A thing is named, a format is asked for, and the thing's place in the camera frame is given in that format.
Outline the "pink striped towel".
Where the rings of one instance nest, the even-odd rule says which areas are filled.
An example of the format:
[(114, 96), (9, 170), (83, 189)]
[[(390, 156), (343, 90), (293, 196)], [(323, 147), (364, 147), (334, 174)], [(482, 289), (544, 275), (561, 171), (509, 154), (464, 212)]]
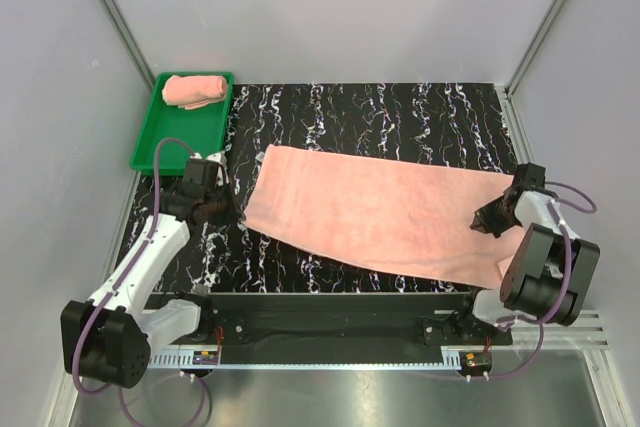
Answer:
[(195, 110), (223, 101), (229, 91), (228, 81), (218, 75), (171, 76), (162, 89), (162, 98), (169, 106)]

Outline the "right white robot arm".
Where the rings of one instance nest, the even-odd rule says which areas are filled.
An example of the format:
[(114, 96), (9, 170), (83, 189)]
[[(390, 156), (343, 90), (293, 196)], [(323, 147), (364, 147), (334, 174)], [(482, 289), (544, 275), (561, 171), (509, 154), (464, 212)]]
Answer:
[(583, 214), (596, 203), (579, 189), (548, 181), (546, 169), (517, 166), (503, 194), (474, 213), (470, 228), (497, 238), (521, 227), (524, 236), (497, 289), (478, 292), (471, 309), (454, 318), (454, 331), (466, 343), (486, 336), (490, 325), (506, 330), (518, 321), (571, 325), (586, 299), (600, 248), (579, 236), (561, 212), (567, 206)]

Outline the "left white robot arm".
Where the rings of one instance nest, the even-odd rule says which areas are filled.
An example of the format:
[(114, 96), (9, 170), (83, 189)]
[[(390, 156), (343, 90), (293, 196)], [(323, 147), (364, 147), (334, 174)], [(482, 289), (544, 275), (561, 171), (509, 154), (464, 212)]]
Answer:
[(214, 307), (205, 294), (179, 293), (150, 314), (144, 309), (199, 226), (242, 217), (221, 152), (192, 155), (182, 178), (166, 192), (154, 191), (152, 213), (114, 272), (86, 301), (70, 301), (61, 312), (64, 368), (78, 391), (87, 390), (85, 379), (132, 388), (152, 357), (173, 341), (203, 343), (214, 335)]

